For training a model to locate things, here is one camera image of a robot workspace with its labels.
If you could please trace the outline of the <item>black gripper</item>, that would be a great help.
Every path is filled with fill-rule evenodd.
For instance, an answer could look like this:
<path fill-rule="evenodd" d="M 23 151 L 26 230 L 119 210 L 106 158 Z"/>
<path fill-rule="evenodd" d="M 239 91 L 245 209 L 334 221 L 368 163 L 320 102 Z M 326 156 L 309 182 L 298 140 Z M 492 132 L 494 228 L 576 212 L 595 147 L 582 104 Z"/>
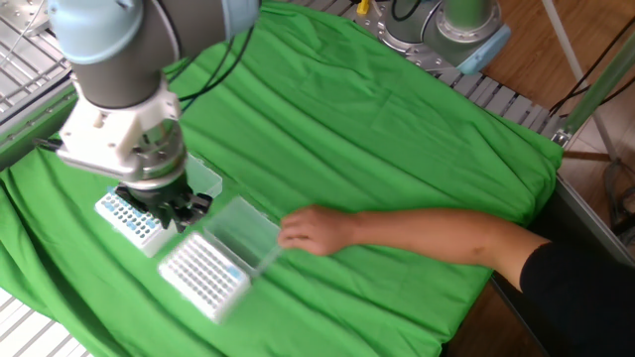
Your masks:
<path fill-rule="evenodd" d="M 175 222 L 172 214 L 163 207 L 172 206 L 180 209 L 180 223 L 190 226 L 202 220 L 212 205 L 212 197 L 205 193 L 192 195 L 188 184 L 188 176 L 182 172 L 177 177 L 169 178 L 168 182 L 161 182 L 145 188 L 134 188 L 125 183 L 116 186 L 116 194 L 131 206 L 140 211 L 149 211 L 160 225 L 166 230 L 180 232 L 180 225 Z"/>

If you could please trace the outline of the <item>bare person hand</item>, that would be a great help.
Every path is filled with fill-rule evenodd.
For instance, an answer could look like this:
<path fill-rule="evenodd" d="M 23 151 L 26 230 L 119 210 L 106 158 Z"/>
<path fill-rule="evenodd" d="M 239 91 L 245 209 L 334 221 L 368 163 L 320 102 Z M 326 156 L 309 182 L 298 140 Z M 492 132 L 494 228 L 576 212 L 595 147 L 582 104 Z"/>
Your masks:
<path fill-rule="evenodd" d="M 356 214 L 311 205 L 282 219 L 278 244 L 327 256 L 353 245 L 359 226 Z"/>

